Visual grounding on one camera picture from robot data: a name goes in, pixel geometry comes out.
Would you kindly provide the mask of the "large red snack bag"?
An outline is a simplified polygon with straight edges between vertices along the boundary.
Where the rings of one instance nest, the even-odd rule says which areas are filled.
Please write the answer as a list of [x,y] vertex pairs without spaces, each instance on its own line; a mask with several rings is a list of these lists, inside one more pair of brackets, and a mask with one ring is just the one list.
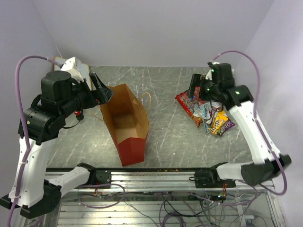
[[193,98],[189,98],[187,96],[187,91],[176,95],[175,99],[182,106],[182,108],[186,111],[186,113],[190,116],[197,127],[200,126],[203,119],[201,116],[201,108],[200,106],[205,103],[202,101],[198,95],[200,92],[200,87],[195,87]]

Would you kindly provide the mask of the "silver blue snack packet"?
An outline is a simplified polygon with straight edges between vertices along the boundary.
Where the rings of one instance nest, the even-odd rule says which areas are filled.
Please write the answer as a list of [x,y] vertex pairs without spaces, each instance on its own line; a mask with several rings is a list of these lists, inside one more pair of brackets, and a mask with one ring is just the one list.
[[193,115],[198,118],[209,120],[211,118],[210,110],[211,110],[211,105],[209,102],[206,102],[201,105],[199,103],[197,103],[194,105]]

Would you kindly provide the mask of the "brown chocolate bar wrapper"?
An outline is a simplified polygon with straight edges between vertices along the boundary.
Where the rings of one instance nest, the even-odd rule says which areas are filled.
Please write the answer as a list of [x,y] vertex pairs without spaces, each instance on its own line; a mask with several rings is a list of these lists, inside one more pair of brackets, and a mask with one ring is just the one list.
[[223,106],[221,103],[218,102],[209,102],[209,113],[210,118],[206,121],[206,123],[211,126],[213,125],[213,121],[215,120],[217,114],[223,110]]

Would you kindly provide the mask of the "red paper bag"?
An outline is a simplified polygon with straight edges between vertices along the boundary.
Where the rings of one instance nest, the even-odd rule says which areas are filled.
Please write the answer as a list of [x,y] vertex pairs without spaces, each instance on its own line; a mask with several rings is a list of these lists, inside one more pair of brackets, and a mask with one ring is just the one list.
[[109,89],[113,91],[110,101],[99,108],[121,164],[143,162],[150,129],[148,112],[126,84]]

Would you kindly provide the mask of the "yellow candy packet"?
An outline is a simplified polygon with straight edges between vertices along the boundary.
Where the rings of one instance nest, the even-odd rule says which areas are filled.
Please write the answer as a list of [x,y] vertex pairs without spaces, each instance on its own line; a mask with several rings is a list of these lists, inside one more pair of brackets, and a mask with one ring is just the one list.
[[229,120],[225,111],[215,112],[212,117],[212,122],[209,125],[209,131],[213,135],[217,135],[220,128]]

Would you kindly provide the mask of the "dark candy packet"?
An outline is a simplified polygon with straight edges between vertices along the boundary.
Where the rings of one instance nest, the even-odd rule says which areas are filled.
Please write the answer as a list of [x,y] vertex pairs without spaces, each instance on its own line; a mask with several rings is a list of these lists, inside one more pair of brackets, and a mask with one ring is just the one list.
[[207,134],[209,134],[209,133],[210,133],[209,125],[206,123],[205,119],[203,119],[203,126],[204,126],[204,128],[205,128],[205,132],[206,132]]

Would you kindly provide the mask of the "purple candy packet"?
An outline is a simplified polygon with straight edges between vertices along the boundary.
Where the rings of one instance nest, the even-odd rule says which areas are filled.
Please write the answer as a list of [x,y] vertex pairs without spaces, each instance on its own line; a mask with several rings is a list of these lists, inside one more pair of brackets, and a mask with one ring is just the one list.
[[230,119],[227,120],[219,129],[218,135],[221,137],[223,136],[229,129],[235,126],[235,123],[231,121]]

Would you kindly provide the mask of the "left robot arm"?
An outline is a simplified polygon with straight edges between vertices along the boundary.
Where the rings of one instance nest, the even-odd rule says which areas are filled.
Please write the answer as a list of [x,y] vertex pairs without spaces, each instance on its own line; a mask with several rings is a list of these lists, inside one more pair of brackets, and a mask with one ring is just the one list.
[[23,112],[18,129],[20,155],[16,179],[11,192],[1,198],[1,206],[20,208],[21,216],[33,219],[53,211],[70,190],[96,184],[96,169],[85,163],[58,178],[45,179],[50,151],[66,125],[66,118],[106,104],[113,95],[97,74],[90,73],[89,77],[93,90],[85,80],[77,81],[62,70],[49,72],[41,79],[41,94]]

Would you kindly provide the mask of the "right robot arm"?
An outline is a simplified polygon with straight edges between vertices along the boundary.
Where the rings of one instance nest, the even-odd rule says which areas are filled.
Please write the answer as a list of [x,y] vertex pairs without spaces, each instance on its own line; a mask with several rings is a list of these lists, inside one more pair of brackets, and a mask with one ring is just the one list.
[[215,167],[209,175],[209,183],[221,186],[225,180],[241,180],[250,186],[262,184],[279,175],[285,175],[285,169],[292,160],[283,155],[272,142],[255,109],[257,100],[245,85],[236,85],[232,67],[228,63],[209,64],[207,75],[193,74],[187,95],[203,101],[218,102],[225,107],[237,122],[249,146],[252,161],[247,163],[224,163]]

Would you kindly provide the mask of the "small whiteboard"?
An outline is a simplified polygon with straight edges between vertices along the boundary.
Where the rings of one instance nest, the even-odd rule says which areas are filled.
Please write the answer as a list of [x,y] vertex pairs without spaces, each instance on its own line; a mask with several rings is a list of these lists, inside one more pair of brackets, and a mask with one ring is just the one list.
[[91,80],[89,77],[89,66],[83,64],[78,58],[71,57],[64,59],[61,57],[55,57],[54,60],[58,62],[62,67],[54,66],[54,70],[66,71],[71,74],[71,77],[77,82],[86,81],[89,89],[92,89]]

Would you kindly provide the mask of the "aluminium frame rail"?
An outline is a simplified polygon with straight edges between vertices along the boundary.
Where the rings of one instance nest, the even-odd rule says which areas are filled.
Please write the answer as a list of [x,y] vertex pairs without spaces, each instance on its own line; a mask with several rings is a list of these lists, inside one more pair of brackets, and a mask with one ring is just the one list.
[[146,168],[97,168],[97,182],[119,184],[127,192],[201,191],[223,189],[226,183],[231,190],[262,190],[261,186],[249,186],[235,180],[215,180],[206,176],[206,169],[146,169]]

